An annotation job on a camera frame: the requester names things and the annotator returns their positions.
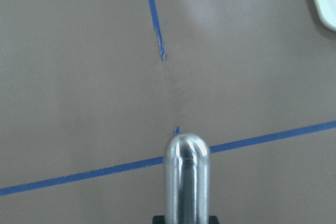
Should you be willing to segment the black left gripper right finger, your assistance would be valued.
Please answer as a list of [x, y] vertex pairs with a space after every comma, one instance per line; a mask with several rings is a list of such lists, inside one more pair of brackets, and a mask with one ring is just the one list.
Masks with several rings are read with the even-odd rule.
[[219, 224], [219, 220], [216, 216], [209, 216], [209, 224]]

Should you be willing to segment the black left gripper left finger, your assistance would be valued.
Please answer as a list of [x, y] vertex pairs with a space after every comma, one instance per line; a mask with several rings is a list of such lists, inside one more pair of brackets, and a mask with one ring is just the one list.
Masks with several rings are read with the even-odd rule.
[[165, 216], [153, 216], [152, 224], [165, 224]]

